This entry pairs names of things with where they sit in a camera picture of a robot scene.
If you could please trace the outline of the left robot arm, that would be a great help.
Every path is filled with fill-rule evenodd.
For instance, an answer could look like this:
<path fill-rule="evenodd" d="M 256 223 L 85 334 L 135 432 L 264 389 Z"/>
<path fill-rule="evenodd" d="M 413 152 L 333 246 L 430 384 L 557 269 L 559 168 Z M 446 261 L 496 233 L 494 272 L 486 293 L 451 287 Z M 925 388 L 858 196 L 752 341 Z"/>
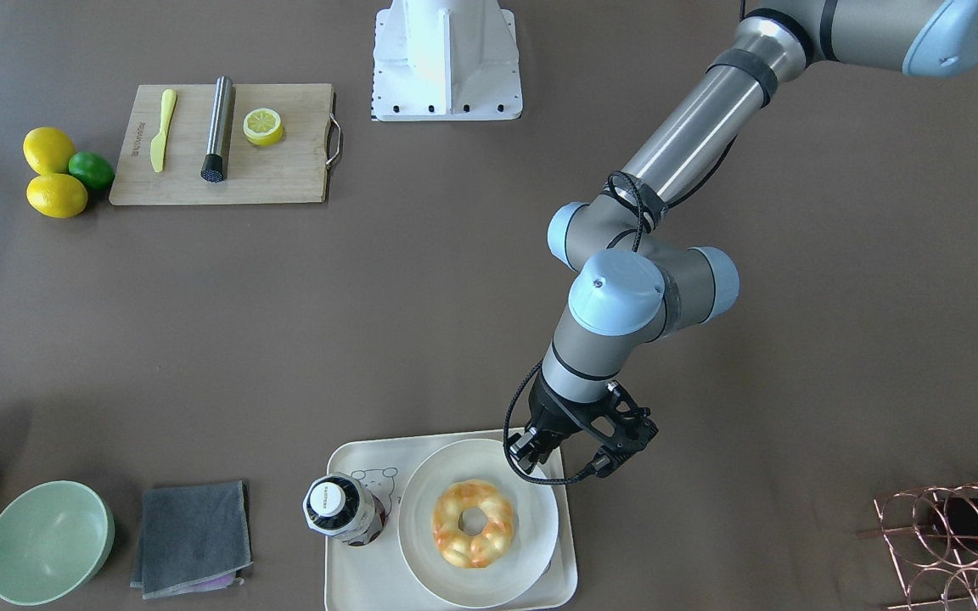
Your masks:
<path fill-rule="evenodd" d="M 618 383 L 637 345 L 709 322 L 736 302 L 739 274 L 725 252 L 675 249 L 653 232 L 702 188 L 744 124 L 777 89 L 819 62 L 948 78 L 978 65 L 978 1 L 761 1 L 742 13 L 733 45 L 600 193 L 564 205 L 548 247 L 576 272 L 546 355 L 520 392 L 531 417 L 504 426 L 503 453 L 529 483 L 572 434 L 598 442 L 560 480 L 606 477 L 647 447 L 657 426 Z"/>

